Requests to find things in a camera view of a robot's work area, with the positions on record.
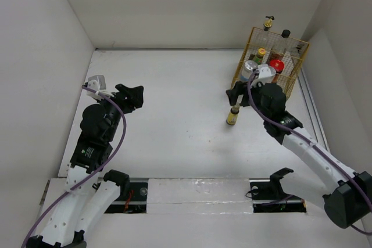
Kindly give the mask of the red lid dark sauce jar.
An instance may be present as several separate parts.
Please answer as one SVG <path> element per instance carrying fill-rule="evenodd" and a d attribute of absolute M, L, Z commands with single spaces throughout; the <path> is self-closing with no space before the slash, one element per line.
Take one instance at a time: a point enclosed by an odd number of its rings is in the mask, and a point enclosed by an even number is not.
<path fill-rule="evenodd" d="M 276 75 L 272 80 L 272 83 L 276 83 L 282 71 L 284 70 L 285 64 L 281 59 L 272 59 L 269 63 L 269 66 L 271 66 L 276 71 Z"/>

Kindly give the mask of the red label vinegar bottle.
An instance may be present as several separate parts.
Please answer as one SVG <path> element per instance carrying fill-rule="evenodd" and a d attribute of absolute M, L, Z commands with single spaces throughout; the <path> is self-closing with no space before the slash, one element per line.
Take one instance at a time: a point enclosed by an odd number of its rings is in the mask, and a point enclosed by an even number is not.
<path fill-rule="evenodd" d="M 278 39 L 272 46 L 270 52 L 270 59 L 282 59 L 288 49 L 288 38 L 291 35 L 291 32 L 287 29 L 283 30 L 281 33 L 280 39 Z"/>

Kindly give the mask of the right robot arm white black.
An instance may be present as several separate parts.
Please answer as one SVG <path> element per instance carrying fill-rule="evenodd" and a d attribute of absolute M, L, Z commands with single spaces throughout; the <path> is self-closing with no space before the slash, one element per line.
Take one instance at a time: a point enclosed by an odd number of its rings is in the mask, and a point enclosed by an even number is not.
<path fill-rule="evenodd" d="M 301 183 L 289 186 L 283 177 L 293 172 L 283 168 L 270 176 L 270 194 L 281 198 L 288 192 L 322 207 L 338 227 L 355 227 L 355 223 L 371 213 L 371 175 L 356 172 L 344 165 L 312 139 L 303 124 L 285 108 L 282 88 L 275 83 L 237 82 L 226 91 L 231 106 L 252 107 L 263 119 L 267 133 L 280 145 L 297 155 L 322 181 L 322 191 Z"/>

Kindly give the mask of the metal base rail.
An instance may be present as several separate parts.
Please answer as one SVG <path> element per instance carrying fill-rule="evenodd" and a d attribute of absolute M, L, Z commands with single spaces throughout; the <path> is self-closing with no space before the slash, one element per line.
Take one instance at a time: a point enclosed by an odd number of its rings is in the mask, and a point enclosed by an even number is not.
<path fill-rule="evenodd" d="M 108 214 L 254 214 L 306 213 L 304 200 L 284 200 L 268 179 L 151 178 L 134 179 L 126 197 L 116 199 Z"/>

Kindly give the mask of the small yellow label bottle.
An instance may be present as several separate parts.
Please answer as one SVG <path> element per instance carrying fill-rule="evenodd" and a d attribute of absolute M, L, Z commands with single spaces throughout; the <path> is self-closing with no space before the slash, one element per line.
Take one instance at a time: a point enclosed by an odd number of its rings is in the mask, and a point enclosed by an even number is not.
<path fill-rule="evenodd" d="M 226 118 L 226 123 L 228 125 L 235 125 L 238 119 L 239 115 L 239 110 L 240 110 L 240 104 L 237 103 L 236 105 L 232 106 L 230 109 L 230 112 Z"/>

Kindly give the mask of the green label sauce bottle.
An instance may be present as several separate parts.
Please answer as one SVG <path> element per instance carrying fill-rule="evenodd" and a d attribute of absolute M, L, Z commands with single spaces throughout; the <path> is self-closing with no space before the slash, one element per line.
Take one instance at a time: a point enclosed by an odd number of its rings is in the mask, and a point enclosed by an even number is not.
<path fill-rule="evenodd" d="M 266 50 L 264 48 L 259 48 L 256 52 L 256 55 L 253 57 L 252 61 L 254 61 L 257 65 L 261 65 L 265 54 Z"/>

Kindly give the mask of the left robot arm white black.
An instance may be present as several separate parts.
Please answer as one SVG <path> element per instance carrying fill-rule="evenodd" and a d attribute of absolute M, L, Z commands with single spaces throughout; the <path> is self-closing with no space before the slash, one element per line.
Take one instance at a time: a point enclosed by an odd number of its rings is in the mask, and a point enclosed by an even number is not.
<path fill-rule="evenodd" d="M 110 144 L 119 124 L 142 107 L 144 87 L 117 84 L 115 88 L 108 92 L 97 77 L 83 84 L 96 103 L 83 111 L 64 191 L 36 220 L 22 247 L 86 247 L 88 232 L 108 207 L 130 195 L 127 174 L 110 170 L 101 181 L 99 175 L 120 149 Z"/>

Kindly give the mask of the blue label shaker jar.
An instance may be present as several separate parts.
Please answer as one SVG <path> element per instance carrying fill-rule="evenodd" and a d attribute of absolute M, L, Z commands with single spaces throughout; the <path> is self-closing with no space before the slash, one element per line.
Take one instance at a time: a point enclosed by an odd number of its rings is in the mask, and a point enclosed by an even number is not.
<path fill-rule="evenodd" d="M 258 70 L 258 64 L 253 60 L 247 60 L 239 74 L 239 81 L 246 82 L 249 80 L 250 76 L 256 74 Z"/>

